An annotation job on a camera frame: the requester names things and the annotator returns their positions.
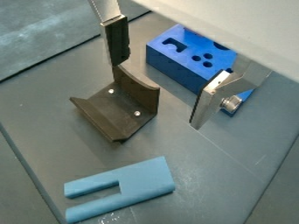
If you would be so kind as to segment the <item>wrist-2 gripper left finger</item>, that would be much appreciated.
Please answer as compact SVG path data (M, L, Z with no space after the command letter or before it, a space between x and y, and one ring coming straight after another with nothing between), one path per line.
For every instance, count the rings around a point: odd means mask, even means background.
M99 20L110 63L115 67L130 58L131 53L127 16L122 14L118 0L89 0L89 3Z

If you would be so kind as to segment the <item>wrist-2 gripper right finger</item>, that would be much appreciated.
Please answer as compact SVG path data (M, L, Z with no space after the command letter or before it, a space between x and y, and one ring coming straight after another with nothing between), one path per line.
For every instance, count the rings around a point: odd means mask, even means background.
M270 68L239 55L233 73L221 70L202 89L191 112L191 126L198 130L223 108L234 111L239 105L235 95L258 88L271 73Z

